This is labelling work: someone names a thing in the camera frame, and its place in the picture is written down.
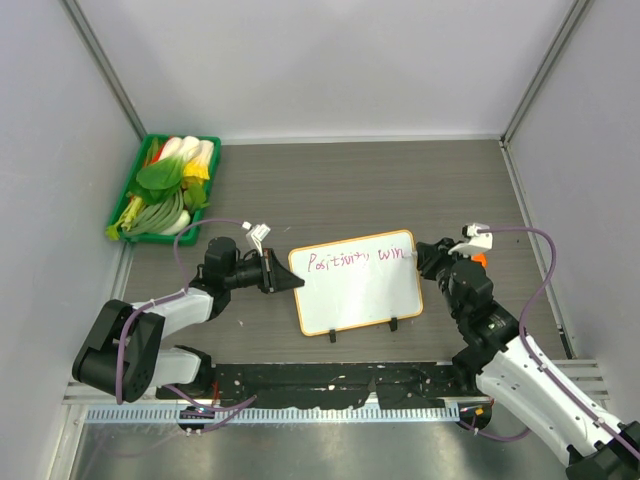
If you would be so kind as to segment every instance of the white wall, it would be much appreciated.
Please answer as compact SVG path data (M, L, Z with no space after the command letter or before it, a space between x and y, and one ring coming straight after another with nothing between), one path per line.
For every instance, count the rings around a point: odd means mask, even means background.
M139 142L58 2L3 7L0 78L0 476L32 480L113 282L103 231Z
M525 118L514 161L559 247L555 287L575 345L616 410L640 418L640 2L594 2Z
M502 134L571 0L81 0L151 131Z

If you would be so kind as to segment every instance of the cable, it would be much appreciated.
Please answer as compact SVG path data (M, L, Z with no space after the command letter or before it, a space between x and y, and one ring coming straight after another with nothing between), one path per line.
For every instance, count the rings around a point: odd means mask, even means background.
M517 442L518 440L522 440L523 438L525 438L527 435L531 433L531 430L529 430L529 428L525 428L522 433L519 433L514 437L502 437L500 435L494 435L493 433L488 433L480 429L476 429L475 428L476 417L473 417L473 422L471 423L471 425L469 425L464 420L460 420L458 423L462 425L464 428L466 428L467 430L469 430L470 432L477 433L481 437L488 438L489 440L494 440L496 442L503 442L503 443Z
M253 401L256 399L255 396L249 398L247 401L249 401L250 403L253 403ZM207 433L207 432L213 432L214 430L219 429L220 427L224 427L227 423L229 423L231 420L233 420L235 417L237 417L238 415L240 415L240 412L242 412L242 410L244 410L246 408L240 408L238 410L236 410L235 412L233 412L231 415L229 415L227 418L225 418L224 420L219 421L218 423L214 424L214 425L209 425L208 427L204 427L202 430L200 430L200 433Z
M156 305L162 305L167 302L172 302L173 300L182 298L187 294L187 291L189 290L189 277L187 276L187 272L184 268L184 265L182 264L182 261L180 260L180 255L178 254L178 243L180 242L180 239L182 238L182 236L192 228L197 227L198 225L204 225L205 223L214 223L214 222L233 223L235 225L240 225L240 226L244 225L244 222L242 220L234 220L230 218L207 218L206 220L200 220L199 222L194 222L191 225L187 225L184 229L182 229L176 235L176 238L173 241L173 256L175 257L176 263L178 264L178 268L182 273L182 278L184 279L184 288L177 293L173 293L171 295L167 295L166 297L162 297L158 300L151 300L145 303L144 305L135 309L131 313L131 315L129 315L129 318L127 318L127 320L124 322L124 325L122 326L122 333L120 333L120 342L118 343L118 355L116 357L116 403L118 405L122 405L122 402L123 402L122 378L124 376L124 351L126 348L127 336L129 335L129 330L131 329L131 325L136 320L136 318L138 318L138 316L148 308L151 308Z
M183 393L178 388L176 388L175 385L164 385L164 388L166 388L167 390L172 391L173 393L178 395L180 398L182 398L182 399L186 400L187 402L189 402L194 407L202 408L203 410L207 410L209 412L229 412L231 410L236 410L238 408L243 409L243 408L247 407L248 405L250 405L251 403L253 403L253 401L255 400L255 396L253 396L253 397L248 398L244 402L241 402L241 403L239 403L237 405L233 405L231 407L211 407L209 405L204 405L202 403L196 402L189 395L187 395L186 393Z
M580 398L578 398L571 390L569 390L569 388L567 388L567 386L564 384L562 380L560 380L553 372L551 372L548 368L546 368L546 365L544 365L544 362L536 354L536 352L533 350L531 345L529 345L529 342L527 340L526 324L528 320L529 311L531 310L533 303L538 299L540 295L544 293L545 289L551 282L551 276L553 275L553 272L556 269L557 251L556 251L556 245L553 242L553 239L547 232L540 230L538 228L533 228L533 227L497 227L497 228L488 228L488 229L478 230L478 233L504 233L504 232L509 232L509 233L528 232L528 233L534 233L536 235L540 235L547 241L547 244L551 249L551 264L549 265L549 270L547 271L547 275L544 277L544 281L542 282L538 290L536 290L535 293L531 296L531 298L527 301L524 308L522 309L522 312L520 313L519 334L525 350L527 350L527 353L529 353L529 355L531 356L533 361L538 365L538 367L540 367L540 369L547 374L549 379L565 395L567 395L567 397L569 397L569 399L571 399L573 403L575 403L580 408L580 410L582 410L591 420L593 420L596 425L599 425L600 427L602 427L605 432L607 432L609 435L615 438L616 441L620 443L620 445L626 448L631 455L633 455L636 459L640 461L640 452L636 450L634 446L631 445L627 440L625 440L622 437L622 435L620 435L612 427L607 425L603 419L599 418L598 415L596 415L589 408L589 406L587 406L582 400L580 400Z

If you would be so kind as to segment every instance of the white cable clip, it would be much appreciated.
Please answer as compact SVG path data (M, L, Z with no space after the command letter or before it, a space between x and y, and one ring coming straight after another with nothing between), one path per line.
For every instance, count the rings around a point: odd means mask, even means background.
M460 242L449 250L449 255L459 253L465 257L473 257L480 253L488 252L493 247L493 235L491 233L478 233L478 230L488 230L487 225L470 223L462 230L466 241Z
M262 256L262 241L265 239L271 229L266 223L261 223L259 225L254 225L249 233L247 233L247 242L249 242L249 246L258 251L258 254Z

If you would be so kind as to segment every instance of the whiteboard stand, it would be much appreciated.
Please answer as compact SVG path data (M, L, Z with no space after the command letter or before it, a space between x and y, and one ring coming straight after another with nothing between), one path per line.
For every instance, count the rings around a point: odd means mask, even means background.
M389 330L392 332L398 330L398 317L392 317L391 320L389 320ZM338 341L335 330L329 330L329 341L331 343L336 343Z

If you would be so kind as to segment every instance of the green vegetable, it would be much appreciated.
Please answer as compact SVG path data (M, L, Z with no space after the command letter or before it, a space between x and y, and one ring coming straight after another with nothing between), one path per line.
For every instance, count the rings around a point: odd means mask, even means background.
M207 194L199 183L192 183L184 192L184 204L192 214L209 206Z
M144 200L147 205L156 205L167 200L171 195L176 193L180 189L180 184L176 184L172 187L164 190L148 190L140 186L135 178L129 182L129 192L133 195L137 195Z
M182 181L184 163L177 155L147 165L136 175L136 181L147 190L165 190Z
M173 205L169 212L163 217L158 219L152 225L148 226L149 233L160 233L165 228L173 225L180 216L184 202L182 201L182 194L177 193L172 197Z
M166 230L160 232L160 235L177 235L181 230L186 228L187 225L191 222L191 217L189 216L189 212L183 210L178 217L178 220L171 226L169 226Z
M144 207L145 205L142 198L135 197L131 200L127 208L125 208L124 212L120 215L120 218L118 218L118 221L107 227L105 234L109 237L109 240L119 240L120 234L118 233L118 227L121 227L122 230L129 230L140 212L144 211Z
M131 230L123 234L133 237L143 233L159 233L176 222L183 206L181 192L175 193L163 203L147 207L133 221Z
M158 150L160 150L160 141L158 140L158 137L154 137L153 140L151 140L151 146L147 150L147 155L145 156L144 163L142 164L143 167L146 167L151 163L151 160L154 159Z
M152 163L131 179L129 191L141 197L147 205L162 203L180 189L183 170L184 164L179 156Z

